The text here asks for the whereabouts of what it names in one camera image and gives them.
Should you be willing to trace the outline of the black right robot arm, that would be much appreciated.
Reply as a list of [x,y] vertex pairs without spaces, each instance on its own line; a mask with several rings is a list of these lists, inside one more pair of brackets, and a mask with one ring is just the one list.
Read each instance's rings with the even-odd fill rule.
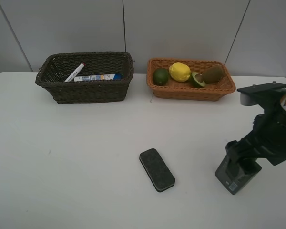
[[259,105],[264,112],[254,118],[251,132],[226,146],[225,171],[233,179],[240,174],[258,173],[259,158],[267,159],[274,166],[286,161],[286,84],[252,85],[239,88],[238,92],[244,96],[242,105]]

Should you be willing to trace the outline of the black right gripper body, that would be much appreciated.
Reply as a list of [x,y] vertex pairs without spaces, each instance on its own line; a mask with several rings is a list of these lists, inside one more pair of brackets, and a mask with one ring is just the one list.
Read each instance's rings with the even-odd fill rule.
[[245,159],[266,158],[272,165],[286,160],[286,131],[255,133],[226,145],[226,155],[234,163]]

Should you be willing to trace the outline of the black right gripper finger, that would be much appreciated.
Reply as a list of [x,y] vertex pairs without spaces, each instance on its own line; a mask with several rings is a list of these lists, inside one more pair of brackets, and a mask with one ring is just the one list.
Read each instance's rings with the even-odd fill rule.
[[239,183],[240,166],[233,162],[229,155],[227,155],[226,173],[231,182]]
[[261,171],[261,166],[256,162],[256,158],[244,158],[240,160],[239,165],[244,172]]

